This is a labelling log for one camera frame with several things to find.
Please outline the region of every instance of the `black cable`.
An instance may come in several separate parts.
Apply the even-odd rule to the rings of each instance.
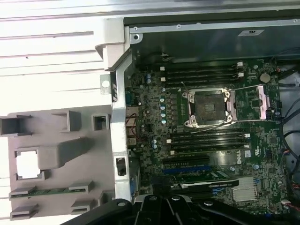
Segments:
[[[295,47],[295,48],[289,48],[289,49],[286,49],[286,50],[283,50],[279,53],[277,53],[276,55],[274,55],[271,59],[270,59],[270,62],[272,62],[277,56],[283,54],[283,53],[287,53],[287,52],[290,52],[290,51],[294,51],[294,50],[300,50],[300,47]]]
[[[294,118],[295,116],[300,114],[300,109],[295,110],[291,115],[289,115],[288,117],[286,117],[283,120],[283,124],[286,124],[288,121],[290,121],[292,118]]]
[[[294,87],[296,87],[296,84],[294,84],[294,83],[279,83],[279,86],[283,87],[283,88],[294,88]]]
[[[291,134],[295,134],[295,133],[300,133],[300,130],[291,130],[291,131],[285,133],[284,137],[286,138],[287,136],[289,136]],[[291,171],[291,175],[294,175],[296,173],[297,169],[299,168],[299,164],[300,164],[300,161],[297,160],[296,165],[294,166],[293,170]]]
[[[279,136],[280,136],[281,140],[283,141],[283,143],[284,143],[286,149],[288,149],[288,150],[290,151],[290,153],[292,154],[292,156],[294,156],[295,159],[296,159],[297,161],[300,161],[300,158],[299,158],[299,157],[297,156],[297,154],[291,149],[291,147],[288,145],[288,143],[287,143],[287,141],[286,141],[286,139],[285,139],[285,135],[284,135],[284,133],[283,133],[283,125],[284,125],[284,124],[281,124],[281,128],[280,128],[280,131],[279,131]]]
[[[300,102],[300,98],[296,99],[296,100],[293,102],[293,104],[291,105],[291,107],[289,108],[289,110],[286,112],[285,117],[288,116],[288,114],[290,113],[290,111],[294,108],[294,106],[295,106],[298,102]]]

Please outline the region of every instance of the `white sticker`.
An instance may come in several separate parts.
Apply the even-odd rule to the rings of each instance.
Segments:
[[[244,37],[244,36],[257,36],[263,33],[264,30],[243,30],[240,34],[239,37]]]
[[[245,150],[245,158],[250,158],[250,157],[251,157],[251,151]]]

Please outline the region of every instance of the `black pcie slot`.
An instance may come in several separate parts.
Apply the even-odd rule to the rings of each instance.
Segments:
[[[224,140],[224,139],[245,139],[244,136],[240,133],[230,134],[230,135],[214,135],[214,136],[197,136],[197,137],[185,137],[185,138],[172,138],[172,142],[170,145],[176,145],[180,143],[190,143],[190,142],[202,142],[203,140]]]
[[[194,86],[202,86],[202,85],[217,85],[217,84],[229,84],[229,83],[237,83],[238,79],[223,79],[223,80],[217,80],[217,81],[212,81],[212,80],[203,80],[201,82],[185,82],[186,87],[194,87]],[[182,87],[182,83],[165,83],[166,88],[175,88],[175,87]]]
[[[232,151],[244,149],[243,144],[228,144],[228,145],[219,145],[206,148],[186,148],[186,149],[171,149],[171,155],[187,155],[187,154],[197,154],[205,152],[214,152],[214,151]]]
[[[242,128],[233,128],[233,129],[221,129],[221,130],[208,130],[203,133],[172,133],[170,138],[189,138],[189,137],[201,137],[201,136],[210,136],[210,135],[226,135],[226,134],[242,134],[245,130]]]
[[[174,158],[164,158],[162,160],[163,165],[169,164],[180,164],[180,163],[193,163],[193,162],[208,162],[209,156],[192,156],[192,157],[174,157]]]
[[[169,80],[182,80],[183,79],[195,79],[195,78],[203,78],[203,77],[209,77],[209,78],[213,78],[213,77],[237,77],[238,75],[237,74],[233,74],[233,73],[211,73],[211,74],[186,74],[186,75],[183,75],[183,74],[178,74],[178,75],[168,75],[168,76],[165,76],[166,80],[169,81]]]

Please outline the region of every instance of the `white surface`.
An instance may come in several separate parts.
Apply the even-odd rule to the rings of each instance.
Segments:
[[[36,151],[21,152],[16,158],[17,173],[23,179],[37,178],[41,173],[38,168],[38,155]]]
[[[14,10],[15,15],[18,12],[26,14],[28,11],[22,10],[26,7],[47,8],[52,3],[3,4],[1,1],[0,12],[5,12],[9,17],[12,15],[10,10]],[[86,16],[1,21],[0,116],[15,112],[110,105],[111,96],[101,95],[100,92],[100,76],[107,72],[103,70],[102,59],[95,51],[97,37],[94,32],[98,29],[99,19],[99,16]],[[65,215],[9,221],[7,138],[0,138],[0,149],[0,225],[56,225],[76,217]]]

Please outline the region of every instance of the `green circuit board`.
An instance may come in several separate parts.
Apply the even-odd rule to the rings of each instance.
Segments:
[[[214,62],[213,66],[225,65],[231,71],[229,65],[236,63]],[[194,71],[205,66],[192,64],[184,67]],[[239,186],[217,186],[206,190],[203,196],[216,198],[254,214],[285,212],[280,203],[286,199],[287,192],[280,165],[283,143],[279,138],[280,122],[277,120],[281,116],[281,104],[276,67],[264,60],[245,60],[242,69],[243,76],[235,78],[234,82],[219,84],[211,80],[216,83],[214,85],[205,82],[195,82],[194,86],[188,86],[185,82],[168,83],[166,78],[171,77],[168,71],[180,71],[178,66],[172,65],[163,69],[153,66],[144,71],[137,70],[126,80],[127,145],[132,150],[132,156],[139,157],[141,169],[141,184],[133,195],[151,194],[153,175],[170,178],[175,185],[173,188],[177,190],[180,189],[177,186],[180,182],[218,180],[212,173],[220,171],[239,179]],[[260,79],[263,73],[270,75],[267,83]],[[175,73],[175,80],[176,76],[180,81],[180,73]],[[191,75],[189,79],[197,80],[197,75]],[[268,117],[265,120],[261,119],[262,103],[257,87],[267,96]],[[208,111],[206,116],[210,117],[209,112],[214,111],[217,103],[191,109],[194,106],[183,97],[183,93],[199,90],[197,98],[205,101],[206,96],[215,97],[212,94],[201,96],[205,94],[201,91],[207,88],[235,90],[236,117],[244,122],[233,122],[199,133],[214,124],[201,128],[185,126],[191,110],[205,109]],[[216,96],[216,101],[219,101],[220,93],[216,92]]]

